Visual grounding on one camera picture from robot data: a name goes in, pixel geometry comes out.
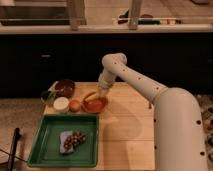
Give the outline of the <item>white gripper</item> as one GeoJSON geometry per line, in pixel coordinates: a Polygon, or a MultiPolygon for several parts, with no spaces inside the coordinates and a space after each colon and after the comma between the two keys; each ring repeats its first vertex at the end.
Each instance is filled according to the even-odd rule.
{"type": "Polygon", "coordinates": [[[112,80],[104,80],[100,79],[98,81],[98,94],[99,95],[106,95],[110,88],[113,86],[114,82],[112,80]]]}

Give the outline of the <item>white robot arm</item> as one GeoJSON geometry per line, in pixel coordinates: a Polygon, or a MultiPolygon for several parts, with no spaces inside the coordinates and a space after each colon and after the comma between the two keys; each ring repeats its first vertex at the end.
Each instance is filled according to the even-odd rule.
{"type": "Polygon", "coordinates": [[[208,171],[201,110],[182,88],[169,88],[126,66],[123,53],[102,58],[98,86],[107,92],[120,77],[154,106],[156,171],[208,171]]]}

